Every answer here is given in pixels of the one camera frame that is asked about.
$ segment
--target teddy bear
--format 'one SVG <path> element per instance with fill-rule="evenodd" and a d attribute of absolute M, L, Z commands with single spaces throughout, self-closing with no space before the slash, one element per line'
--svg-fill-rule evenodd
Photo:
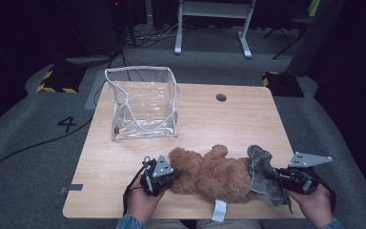
<path fill-rule="evenodd" d="M 171 191 L 199 194 L 210 203 L 216 199 L 227 203 L 249 202 L 254 194 L 249 175 L 252 161 L 248 156 L 226 158 L 227 154 L 228 148 L 224 145 L 214 145 L 204 156 L 180 147 L 173 149 L 169 153 L 169 162 L 181 172 L 181 176 Z"/>

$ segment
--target transparent plastic container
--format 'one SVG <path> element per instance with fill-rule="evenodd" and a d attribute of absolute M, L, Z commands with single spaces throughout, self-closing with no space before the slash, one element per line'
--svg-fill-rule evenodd
<path fill-rule="evenodd" d="M 112 140 L 177 136 L 181 92 L 167 67 L 106 69 L 114 101 Z"/>

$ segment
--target brown teddy bear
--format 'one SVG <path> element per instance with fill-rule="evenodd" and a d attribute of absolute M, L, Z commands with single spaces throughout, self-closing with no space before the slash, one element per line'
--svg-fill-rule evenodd
<path fill-rule="evenodd" d="M 227 203 L 246 203 L 252 198 L 249 166 L 251 159 L 226 158 L 228 149 L 215 145 L 204 156 L 194 151 L 175 148 L 169 162 L 181 171 L 171 191 L 176 194 L 199 194 L 208 202 L 216 199 Z"/>

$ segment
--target sleeve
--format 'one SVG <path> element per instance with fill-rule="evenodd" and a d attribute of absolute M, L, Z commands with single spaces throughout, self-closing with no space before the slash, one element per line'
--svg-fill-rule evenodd
<path fill-rule="evenodd" d="M 344 229 L 339 220 L 334 219 L 330 224 L 323 227 L 323 229 Z"/>
<path fill-rule="evenodd" d="M 144 224 L 132 215 L 126 214 L 118 221 L 115 229 L 143 229 Z"/>

